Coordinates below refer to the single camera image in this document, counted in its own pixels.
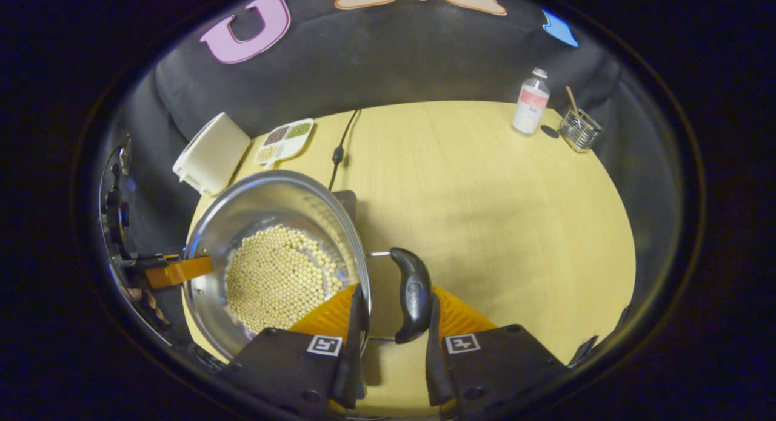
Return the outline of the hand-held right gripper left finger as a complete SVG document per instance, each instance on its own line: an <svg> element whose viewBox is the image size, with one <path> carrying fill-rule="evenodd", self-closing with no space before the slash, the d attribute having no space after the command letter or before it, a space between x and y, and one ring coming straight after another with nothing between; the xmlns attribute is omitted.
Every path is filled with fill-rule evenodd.
<svg viewBox="0 0 776 421"><path fill-rule="evenodd" d="M261 330L222 369L221 377L281 416L342 419L361 391L366 309L361 285L349 286L294 330Z"/></svg>

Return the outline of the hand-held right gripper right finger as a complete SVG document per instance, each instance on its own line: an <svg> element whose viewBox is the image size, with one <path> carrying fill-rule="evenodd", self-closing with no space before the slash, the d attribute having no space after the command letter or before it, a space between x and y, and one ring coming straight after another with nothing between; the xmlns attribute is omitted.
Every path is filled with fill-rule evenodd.
<svg viewBox="0 0 776 421"><path fill-rule="evenodd" d="M493 324L440 286L432 288L425 355L430 405L443 419L513 419L567 374L521 325Z"/></svg>

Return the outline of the pile of yellow soybeans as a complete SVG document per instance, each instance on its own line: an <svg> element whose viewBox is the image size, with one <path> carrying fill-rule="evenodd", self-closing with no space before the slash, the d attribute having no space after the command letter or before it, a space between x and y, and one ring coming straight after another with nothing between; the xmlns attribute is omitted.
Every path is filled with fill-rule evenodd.
<svg viewBox="0 0 776 421"><path fill-rule="evenodd" d="M226 302L250 332L289 329L345 286L333 256L283 224L241 239L224 273Z"/></svg>

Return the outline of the stainless steel pot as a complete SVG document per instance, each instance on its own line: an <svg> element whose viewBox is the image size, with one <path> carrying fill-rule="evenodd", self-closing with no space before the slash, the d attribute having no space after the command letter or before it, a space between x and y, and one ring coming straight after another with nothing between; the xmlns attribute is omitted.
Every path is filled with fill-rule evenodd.
<svg viewBox="0 0 776 421"><path fill-rule="evenodd" d="M227 359L255 338L255 331L231 310L226 297L226 269L242 241L272 227L308 233L333 253L336 275L356 285L372 312L367 253L352 214L319 181L293 170L267 170L228 186L189 233L184 260L210 258L212 271L183 283L184 304L203 338Z"/></svg>

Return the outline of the white toaster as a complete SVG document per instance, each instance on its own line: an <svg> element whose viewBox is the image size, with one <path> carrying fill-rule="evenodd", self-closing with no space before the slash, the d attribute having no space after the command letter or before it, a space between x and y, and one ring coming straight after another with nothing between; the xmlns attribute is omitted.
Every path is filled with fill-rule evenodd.
<svg viewBox="0 0 776 421"><path fill-rule="evenodd" d="M227 188L249 145L245 131L221 112L186 145L172 172L200 195L212 197Z"/></svg>

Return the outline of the white divided bean dish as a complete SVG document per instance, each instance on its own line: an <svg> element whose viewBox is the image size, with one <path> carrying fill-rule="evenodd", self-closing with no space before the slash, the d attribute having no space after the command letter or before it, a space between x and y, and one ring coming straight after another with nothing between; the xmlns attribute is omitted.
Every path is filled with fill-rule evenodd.
<svg viewBox="0 0 776 421"><path fill-rule="evenodd" d="M270 169L278 161L293 158L305 145L314 128L314 119L301 119L286 123L270 131L254 155L254 163Z"/></svg>

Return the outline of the small glass jar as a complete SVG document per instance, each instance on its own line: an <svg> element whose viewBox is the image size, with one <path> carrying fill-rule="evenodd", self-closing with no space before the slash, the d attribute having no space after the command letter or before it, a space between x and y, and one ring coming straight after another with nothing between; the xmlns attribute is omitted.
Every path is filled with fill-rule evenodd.
<svg viewBox="0 0 776 421"><path fill-rule="evenodd" d="M560 122L558 132L572 150L587 153L601 139L604 128L584 110L574 113L573 109L569 109Z"/></svg>

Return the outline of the clear bottle pink label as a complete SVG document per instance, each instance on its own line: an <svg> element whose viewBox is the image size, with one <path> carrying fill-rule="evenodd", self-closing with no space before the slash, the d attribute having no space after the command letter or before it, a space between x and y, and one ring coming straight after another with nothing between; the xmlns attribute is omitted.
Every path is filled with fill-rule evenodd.
<svg viewBox="0 0 776 421"><path fill-rule="evenodd" d="M533 135L540 125L550 98L547 78L548 73L536 67L532 71L532 77L521 84L512 126L522 135Z"/></svg>

